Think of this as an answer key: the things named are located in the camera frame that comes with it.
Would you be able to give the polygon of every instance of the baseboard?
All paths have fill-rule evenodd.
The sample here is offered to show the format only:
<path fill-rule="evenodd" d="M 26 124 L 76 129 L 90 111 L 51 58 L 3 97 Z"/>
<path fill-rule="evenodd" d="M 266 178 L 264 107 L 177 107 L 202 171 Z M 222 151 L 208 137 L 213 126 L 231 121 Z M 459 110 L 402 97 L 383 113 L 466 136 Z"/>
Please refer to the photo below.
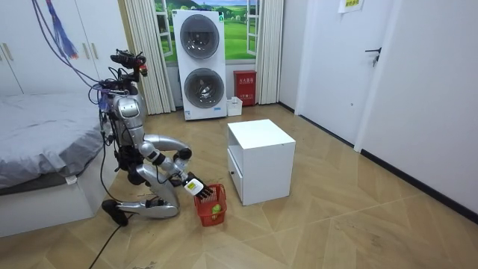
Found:
<path fill-rule="evenodd" d="M 442 194 L 441 192 L 435 190 L 434 188 L 428 186 L 427 184 L 421 182 L 420 180 L 410 176 L 409 174 L 403 172 L 402 170 L 396 168 L 395 166 L 389 164 L 386 161 L 383 161 L 381 158 L 373 155 L 372 153 L 368 152 L 367 150 L 363 149 L 360 152 L 365 158 L 373 161 L 374 163 L 378 164 L 379 166 L 385 168 L 386 170 L 393 173 L 395 176 L 403 179 L 404 181 L 408 182 L 410 185 L 416 187 L 420 191 L 423 191 L 425 194 L 430 195 L 435 200 L 441 202 L 442 204 L 446 205 L 447 207 L 451 208 L 458 214 L 467 219 L 473 221 L 474 223 L 478 224 L 478 214 L 471 211 L 469 208 L 464 207 L 463 205 L 457 203 L 457 201 L 447 197 L 446 195 Z"/>
<path fill-rule="evenodd" d="M 327 134 L 329 134 L 329 135 L 335 137 L 336 139 L 338 139 L 340 142 L 342 142 L 342 143 L 344 143 L 344 144 L 350 146 L 351 148 L 353 148 L 353 144 L 350 143 L 349 141 L 343 139 L 342 137 L 339 137 L 338 135 L 334 134 L 333 132 L 331 132 L 331 131 L 325 129 L 324 127 L 322 127 L 322 126 L 320 126 L 320 125 L 314 123 L 313 121 L 309 120 L 308 118 L 304 117 L 303 115 L 299 115 L 299 117 L 303 118 L 304 120 L 307 120 L 307 121 L 308 121 L 310 124 L 312 124 L 313 126 L 318 127 L 320 130 L 326 132 Z"/>
<path fill-rule="evenodd" d="M 283 102 L 280 102 L 280 101 L 279 101 L 279 102 L 277 102 L 277 103 L 278 103 L 279 105 L 281 105 L 283 108 L 289 110 L 290 112 L 292 112 L 292 113 L 295 112 L 295 110 L 294 110 L 293 108 L 291 108 L 290 106 L 284 104 Z"/>

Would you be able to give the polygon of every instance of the curtain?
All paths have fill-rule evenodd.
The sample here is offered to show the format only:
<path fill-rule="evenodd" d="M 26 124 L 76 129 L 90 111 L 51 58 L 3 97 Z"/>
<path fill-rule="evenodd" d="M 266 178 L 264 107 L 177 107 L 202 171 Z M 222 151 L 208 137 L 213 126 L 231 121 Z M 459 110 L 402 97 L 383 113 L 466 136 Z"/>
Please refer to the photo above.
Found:
<path fill-rule="evenodd" d="M 283 19 L 284 0 L 261 1 L 255 59 L 256 102 L 261 105 L 279 101 Z"/>
<path fill-rule="evenodd" d="M 135 53 L 143 52 L 148 66 L 141 78 L 148 114 L 176 111 L 159 37 L 154 0 L 125 0 Z"/>

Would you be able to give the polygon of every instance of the parquet floor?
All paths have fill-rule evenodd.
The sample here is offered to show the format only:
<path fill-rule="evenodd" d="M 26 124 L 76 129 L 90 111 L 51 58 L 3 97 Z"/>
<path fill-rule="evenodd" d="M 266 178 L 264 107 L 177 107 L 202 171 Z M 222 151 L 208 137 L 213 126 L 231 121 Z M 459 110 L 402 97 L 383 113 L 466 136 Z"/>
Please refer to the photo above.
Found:
<path fill-rule="evenodd" d="M 227 170 L 226 124 L 267 118 L 297 141 L 291 195 L 243 207 Z M 202 228 L 193 199 L 178 189 L 178 217 L 134 216 L 95 268 L 478 268 L 477 225 L 278 105 L 191 123 L 182 112 L 160 115 L 147 128 L 188 142 L 190 170 L 225 185 L 226 222 Z M 149 194 L 124 173 L 111 191 L 124 200 Z M 115 228 L 100 211 L 89 220 L 0 238 L 0 268 L 88 268 Z"/>

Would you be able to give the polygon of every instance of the plastic basket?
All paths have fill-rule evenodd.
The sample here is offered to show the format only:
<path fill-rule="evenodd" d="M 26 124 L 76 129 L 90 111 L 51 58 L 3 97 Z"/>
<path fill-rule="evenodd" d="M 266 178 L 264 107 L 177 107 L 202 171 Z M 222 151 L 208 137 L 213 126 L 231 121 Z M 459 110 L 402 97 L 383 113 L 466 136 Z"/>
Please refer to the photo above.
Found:
<path fill-rule="evenodd" d="M 209 185 L 209 188 L 213 191 L 213 194 L 210 195 L 210 197 L 205 199 L 194 197 L 194 205 L 196 206 L 197 214 L 201 219 L 201 224 L 204 227 L 222 223 L 227 210 L 226 191 L 224 190 L 224 186 L 222 184 L 213 184 Z M 213 214 L 212 208 L 217 204 L 221 205 L 221 211 Z"/>

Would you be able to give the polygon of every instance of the paper sign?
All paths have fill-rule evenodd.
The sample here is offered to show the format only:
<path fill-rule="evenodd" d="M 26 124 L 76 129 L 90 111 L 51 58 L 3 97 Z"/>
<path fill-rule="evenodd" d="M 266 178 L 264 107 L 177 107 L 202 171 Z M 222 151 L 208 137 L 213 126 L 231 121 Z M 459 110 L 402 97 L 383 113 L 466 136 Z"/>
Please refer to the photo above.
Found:
<path fill-rule="evenodd" d="M 338 7 L 339 13 L 347 13 L 352 11 L 361 10 L 361 6 L 364 4 L 364 0 L 341 0 Z"/>

